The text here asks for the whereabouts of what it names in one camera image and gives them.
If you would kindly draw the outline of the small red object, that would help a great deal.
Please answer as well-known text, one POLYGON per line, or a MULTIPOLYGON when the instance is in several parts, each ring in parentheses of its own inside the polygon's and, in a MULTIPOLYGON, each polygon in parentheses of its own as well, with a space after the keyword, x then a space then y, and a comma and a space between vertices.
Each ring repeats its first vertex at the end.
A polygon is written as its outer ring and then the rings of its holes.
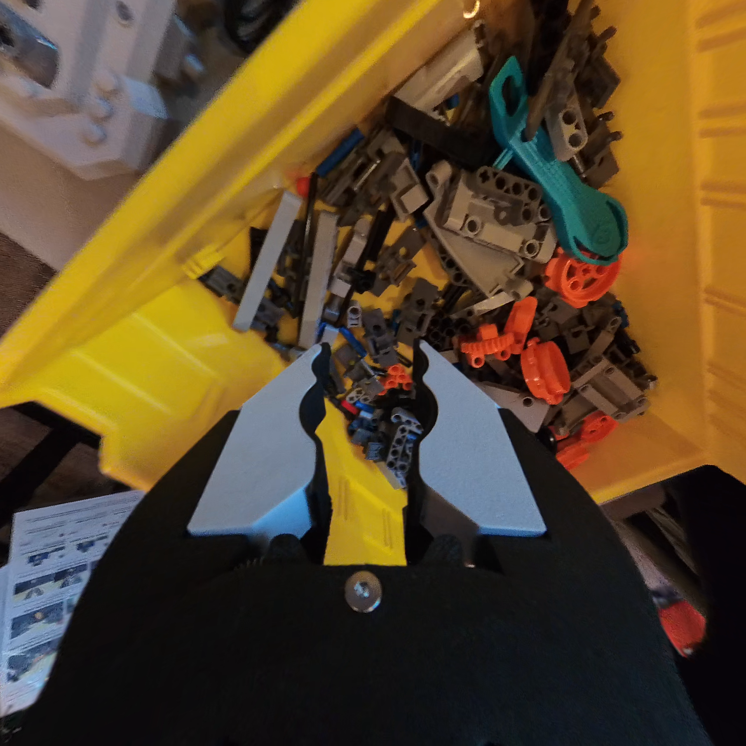
POLYGON ((684 599, 669 603, 657 611, 662 628, 677 653, 682 657, 693 655, 705 636, 704 616, 684 599))

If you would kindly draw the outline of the light grey electronic hub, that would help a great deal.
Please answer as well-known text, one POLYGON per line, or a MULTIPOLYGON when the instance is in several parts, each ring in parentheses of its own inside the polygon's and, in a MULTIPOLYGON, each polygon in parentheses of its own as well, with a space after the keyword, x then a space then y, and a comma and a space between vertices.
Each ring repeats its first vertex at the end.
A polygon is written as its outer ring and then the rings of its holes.
POLYGON ((1 2, 2 128, 92 181, 142 173, 164 86, 202 72, 174 1, 1 2))

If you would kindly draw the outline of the yellow plastic bin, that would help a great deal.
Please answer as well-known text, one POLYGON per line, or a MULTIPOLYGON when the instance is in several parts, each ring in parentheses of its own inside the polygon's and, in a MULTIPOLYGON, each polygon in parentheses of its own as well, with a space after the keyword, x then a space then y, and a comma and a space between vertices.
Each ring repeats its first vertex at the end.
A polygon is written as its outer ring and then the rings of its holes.
MULTIPOLYGON (((600 503, 703 465, 744 481, 744 2, 595 3, 621 126, 600 191, 629 224, 610 292, 657 384, 571 475, 600 503)), ((249 230, 304 218, 298 180, 472 24, 521 44, 517 6, 300 3, 5 336, 2 409, 62 415, 152 488, 291 362, 186 266, 247 277, 249 230)))

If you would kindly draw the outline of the printed paper sheet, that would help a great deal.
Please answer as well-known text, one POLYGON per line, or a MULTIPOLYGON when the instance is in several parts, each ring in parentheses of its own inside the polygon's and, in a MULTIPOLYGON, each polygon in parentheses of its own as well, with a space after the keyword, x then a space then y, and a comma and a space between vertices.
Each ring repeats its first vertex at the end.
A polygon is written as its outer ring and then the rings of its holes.
POLYGON ((38 698, 92 572, 143 497, 132 490, 14 515, 1 571, 2 717, 38 698))

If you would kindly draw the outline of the orange curved holed liftarm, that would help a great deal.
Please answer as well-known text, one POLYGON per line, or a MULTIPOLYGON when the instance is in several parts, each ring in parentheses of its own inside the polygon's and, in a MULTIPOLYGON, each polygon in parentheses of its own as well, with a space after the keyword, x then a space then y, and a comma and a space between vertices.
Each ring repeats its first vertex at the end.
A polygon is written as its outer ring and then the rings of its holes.
POLYGON ((527 296, 512 305, 503 333, 509 341, 508 351, 511 355, 519 355, 527 341, 527 337, 536 315, 537 300, 534 296, 527 296))

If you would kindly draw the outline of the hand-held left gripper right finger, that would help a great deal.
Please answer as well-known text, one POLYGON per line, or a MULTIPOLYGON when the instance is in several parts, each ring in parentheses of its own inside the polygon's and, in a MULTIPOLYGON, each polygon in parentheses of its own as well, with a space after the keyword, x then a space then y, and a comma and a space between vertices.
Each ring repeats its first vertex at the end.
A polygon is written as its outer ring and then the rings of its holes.
POLYGON ((405 552, 419 562, 440 536, 475 563, 489 537, 536 539, 547 526, 502 409, 425 341, 414 348, 415 440, 405 509, 405 552))

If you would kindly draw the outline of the large orange toothed sprocket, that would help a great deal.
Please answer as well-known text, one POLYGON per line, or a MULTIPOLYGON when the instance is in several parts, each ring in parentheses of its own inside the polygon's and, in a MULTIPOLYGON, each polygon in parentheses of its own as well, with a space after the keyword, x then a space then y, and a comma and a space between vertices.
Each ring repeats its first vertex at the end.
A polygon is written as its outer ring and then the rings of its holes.
POLYGON ((579 260, 562 249, 543 269, 544 285, 575 309, 582 309, 604 296, 615 283, 621 261, 602 266, 579 260))

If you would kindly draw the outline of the pile of building parts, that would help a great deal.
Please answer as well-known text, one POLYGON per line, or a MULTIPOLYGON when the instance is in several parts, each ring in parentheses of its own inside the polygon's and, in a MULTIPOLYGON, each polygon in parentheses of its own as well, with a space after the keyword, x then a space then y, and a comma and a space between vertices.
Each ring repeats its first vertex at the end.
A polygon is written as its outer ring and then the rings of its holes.
POLYGON ((247 277, 219 250, 185 268, 289 361, 343 337, 327 396, 395 490, 422 434, 402 346, 441 353, 569 470, 657 384, 610 292, 628 242, 599 190, 618 170, 601 111, 615 29, 594 32, 595 2, 525 9, 521 44, 472 24, 298 180, 304 218, 279 243, 249 230, 247 277))

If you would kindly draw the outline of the long light grey frame beam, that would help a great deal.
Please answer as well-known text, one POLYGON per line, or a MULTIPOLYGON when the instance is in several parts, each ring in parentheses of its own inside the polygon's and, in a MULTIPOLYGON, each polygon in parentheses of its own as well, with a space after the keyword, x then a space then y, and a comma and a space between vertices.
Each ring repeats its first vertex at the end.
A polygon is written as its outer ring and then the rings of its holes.
POLYGON ((643 415, 650 407, 644 391, 604 356, 579 365, 572 373, 572 388, 618 424, 643 415))

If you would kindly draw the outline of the orange looped connector piece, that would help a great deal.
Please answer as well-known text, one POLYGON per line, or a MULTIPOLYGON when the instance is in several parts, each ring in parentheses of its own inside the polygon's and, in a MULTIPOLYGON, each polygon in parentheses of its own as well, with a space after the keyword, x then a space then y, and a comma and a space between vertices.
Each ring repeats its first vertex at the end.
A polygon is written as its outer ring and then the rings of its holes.
POLYGON ((473 339, 459 342, 458 350, 471 368, 481 368, 490 356, 506 361, 522 352, 521 338, 515 332, 500 332, 496 324, 484 324, 473 339))

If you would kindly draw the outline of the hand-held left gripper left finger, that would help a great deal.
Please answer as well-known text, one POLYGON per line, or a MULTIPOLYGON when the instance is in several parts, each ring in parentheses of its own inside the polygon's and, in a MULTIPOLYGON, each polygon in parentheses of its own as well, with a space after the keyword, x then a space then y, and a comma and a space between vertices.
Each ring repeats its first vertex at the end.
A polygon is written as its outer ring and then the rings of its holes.
POLYGON ((294 536, 322 564, 332 503, 322 440, 331 347, 315 344, 242 405, 188 524, 194 537, 242 536, 264 555, 294 536))

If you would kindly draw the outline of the teal plastic tool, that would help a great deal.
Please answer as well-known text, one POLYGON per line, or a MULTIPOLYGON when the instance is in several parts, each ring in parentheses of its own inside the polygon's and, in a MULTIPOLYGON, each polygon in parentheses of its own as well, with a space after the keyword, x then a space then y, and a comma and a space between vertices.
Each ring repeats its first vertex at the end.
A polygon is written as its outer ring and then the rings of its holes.
POLYGON ((524 138, 528 95, 515 56, 492 80, 489 103, 492 133, 503 149, 495 168, 514 160, 542 188, 566 253, 597 266, 615 263, 628 247, 627 213, 617 199, 584 183, 569 164, 558 160, 543 129, 531 140, 524 138))

